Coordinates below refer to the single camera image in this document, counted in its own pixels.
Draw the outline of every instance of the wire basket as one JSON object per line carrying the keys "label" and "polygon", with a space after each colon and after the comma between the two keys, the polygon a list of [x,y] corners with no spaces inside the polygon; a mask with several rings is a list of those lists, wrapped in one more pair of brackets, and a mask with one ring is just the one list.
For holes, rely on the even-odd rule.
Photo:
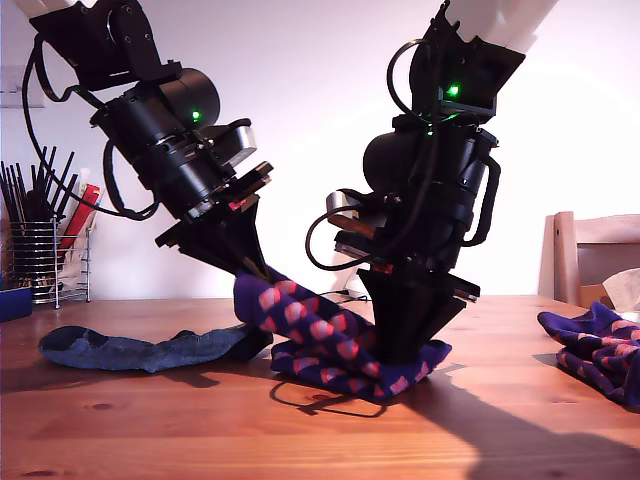
{"label": "wire basket", "polygon": [[34,304],[55,303],[56,309],[62,300],[91,301],[91,229],[86,235],[58,235],[59,226],[55,219],[10,223],[7,272],[13,287],[31,287]]}

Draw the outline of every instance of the purple patterned sock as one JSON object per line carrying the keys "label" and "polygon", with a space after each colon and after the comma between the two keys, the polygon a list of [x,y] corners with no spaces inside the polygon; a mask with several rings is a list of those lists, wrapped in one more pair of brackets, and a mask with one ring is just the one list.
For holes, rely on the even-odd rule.
{"label": "purple patterned sock", "polygon": [[546,332],[565,348],[558,363],[614,402],[640,406],[640,324],[620,318],[600,302],[570,319],[538,315]]}
{"label": "purple patterned sock", "polygon": [[329,390],[381,400],[415,385],[451,346],[432,340],[415,362],[384,365],[375,358],[375,327],[271,269],[273,285],[239,274],[235,312],[245,323],[291,340],[271,349],[271,368]]}

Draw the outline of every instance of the white robot arm segment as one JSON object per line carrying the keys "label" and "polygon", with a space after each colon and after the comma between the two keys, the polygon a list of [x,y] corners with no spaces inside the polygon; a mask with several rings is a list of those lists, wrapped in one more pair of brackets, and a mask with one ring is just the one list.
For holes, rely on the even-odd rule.
{"label": "white robot arm segment", "polygon": [[[87,8],[91,8],[97,1],[98,0],[83,0],[82,4]],[[14,2],[27,18],[34,18],[72,7],[78,3],[79,0],[14,0]]]}
{"label": "white robot arm segment", "polygon": [[519,53],[535,43],[535,31],[558,0],[452,0],[447,20],[460,21],[465,42],[482,40]]}

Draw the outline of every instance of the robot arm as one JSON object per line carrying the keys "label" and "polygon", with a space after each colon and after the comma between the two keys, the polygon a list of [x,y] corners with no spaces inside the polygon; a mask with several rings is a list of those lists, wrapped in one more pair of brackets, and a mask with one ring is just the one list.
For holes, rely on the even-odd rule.
{"label": "robot arm", "polygon": [[[79,85],[72,90],[97,108],[91,124],[109,138],[105,183],[117,210],[108,213],[144,220],[162,203],[179,222],[158,237],[159,246],[177,245],[182,253],[232,274],[243,270],[267,278],[255,231],[255,192],[268,183],[272,167],[263,162],[242,178],[234,170],[256,150],[251,122],[215,125],[220,113],[215,86],[198,70],[161,63],[136,0],[16,2],[38,31],[24,87],[35,66],[51,100],[68,98],[59,99],[49,85],[42,55],[46,41],[76,71]],[[137,82],[133,88],[105,104],[90,93],[132,82]],[[24,113],[43,162],[26,104]],[[152,207],[125,208],[113,178],[114,146],[153,193]]]}
{"label": "robot arm", "polygon": [[[44,41],[75,69],[80,85],[74,91],[93,102],[91,123],[109,137],[105,181],[118,214],[139,220],[149,212],[124,208],[111,172],[114,146],[153,192],[156,207],[164,204],[179,220],[158,245],[178,245],[231,273],[244,270],[268,279],[255,229],[255,191],[268,182],[271,166],[265,162],[242,178],[234,170],[255,150],[250,122],[215,125],[220,104],[214,85],[178,62],[161,63],[136,0],[14,1],[39,32],[23,85],[35,65],[49,98],[65,98],[57,99],[48,85]],[[500,167],[490,152],[498,141],[481,125],[495,116],[498,92],[524,61],[556,1],[446,0],[424,37],[401,48],[389,66],[389,90],[403,114],[393,120],[394,131],[374,139],[365,152],[372,192],[332,194],[329,211],[309,230],[307,253],[319,268],[371,264],[358,273],[373,300],[378,357],[384,362],[413,360],[465,301],[480,295],[478,286],[449,270],[462,247],[486,239],[491,224]],[[393,66],[413,46],[409,108],[395,94]],[[138,83],[106,104],[90,94],[131,82]],[[24,103],[32,142],[49,170]],[[479,227],[465,240],[487,170]],[[347,210],[356,213],[342,216]],[[313,258],[311,233],[324,218],[343,228],[336,249],[353,262],[326,266]]]}
{"label": "robot arm", "polygon": [[[389,91],[403,114],[393,119],[392,133],[365,151],[372,192],[334,192],[328,212],[309,229],[307,254],[317,267],[371,265],[358,274],[373,301],[378,356],[386,363],[411,361],[466,301],[480,295],[480,287],[449,271],[461,248],[483,243],[491,226],[500,166],[490,153],[498,140],[481,125],[495,116],[498,92],[555,3],[446,0],[424,37],[407,43],[389,65]],[[412,46],[409,108],[395,94],[393,67]],[[465,240],[487,170],[478,229]],[[311,234],[323,218],[343,229],[336,250],[354,261],[328,266],[313,257]]]}

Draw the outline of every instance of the table surface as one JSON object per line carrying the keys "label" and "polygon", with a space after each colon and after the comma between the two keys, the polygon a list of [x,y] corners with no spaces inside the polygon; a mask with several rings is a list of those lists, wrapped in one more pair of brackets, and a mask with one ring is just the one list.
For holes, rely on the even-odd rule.
{"label": "table surface", "polygon": [[640,415],[557,369],[543,310],[583,311],[541,297],[470,305],[437,335],[454,347],[445,362],[383,405],[277,376],[268,349],[155,375],[61,367],[36,349],[68,324],[153,342],[204,333],[237,323],[230,300],[40,310],[1,327],[2,478],[638,478]]}

